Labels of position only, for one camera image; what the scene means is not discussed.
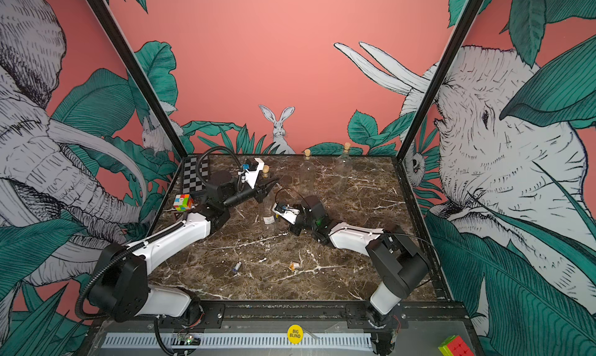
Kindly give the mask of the glass bottle blue label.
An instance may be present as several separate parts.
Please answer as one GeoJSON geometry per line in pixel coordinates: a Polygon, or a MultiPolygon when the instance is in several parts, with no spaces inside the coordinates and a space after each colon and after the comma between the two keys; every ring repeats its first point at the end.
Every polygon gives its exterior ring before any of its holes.
{"type": "Polygon", "coordinates": [[[344,191],[352,172],[352,159],[350,157],[351,143],[345,143],[343,151],[338,157],[335,166],[337,174],[336,188],[338,191],[344,191]]]}

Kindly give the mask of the glass bottle yellow price label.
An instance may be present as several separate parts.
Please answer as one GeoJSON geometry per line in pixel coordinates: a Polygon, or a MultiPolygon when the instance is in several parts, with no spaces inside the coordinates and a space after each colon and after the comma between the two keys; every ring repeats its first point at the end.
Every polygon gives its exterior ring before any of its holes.
{"type": "Polygon", "coordinates": [[[259,221],[265,231],[273,231],[276,227],[275,213],[273,212],[273,195],[271,194],[277,180],[270,177],[270,169],[265,165],[262,169],[262,182],[265,185],[265,195],[259,205],[259,221]]]}

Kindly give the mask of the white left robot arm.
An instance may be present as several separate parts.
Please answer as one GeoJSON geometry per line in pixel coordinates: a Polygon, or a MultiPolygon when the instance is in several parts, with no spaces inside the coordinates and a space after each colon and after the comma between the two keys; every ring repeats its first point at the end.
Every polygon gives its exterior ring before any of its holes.
{"type": "Polygon", "coordinates": [[[184,290],[149,284],[149,275],[181,250],[220,230],[235,206],[249,199],[263,202],[277,182],[276,177],[259,177],[257,171],[237,177],[226,171],[212,174],[195,198],[196,207],[175,224],[135,243],[114,243],[103,249],[78,297],[77,317],[110,317],[122,323],[153,316],[196,322],[201,317],[194,309],[197,300],[184,290]]]}

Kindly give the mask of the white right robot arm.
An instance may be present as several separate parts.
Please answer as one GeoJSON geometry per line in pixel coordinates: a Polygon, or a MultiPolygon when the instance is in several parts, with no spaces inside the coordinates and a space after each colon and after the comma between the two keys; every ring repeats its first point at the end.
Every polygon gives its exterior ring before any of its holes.
{"type": "Polygon", "coordinates": [[[380,284],[369,299],[371,320],[380,322],[430,273],[430,260],[414,237],[395,225],[389,230],[353,226],[332,219],[318,197],[312,195],[298,205],[275,205],[273,211],[290,224],[290,232],[309,230],[318,243],[367,256],[380,284]]]}

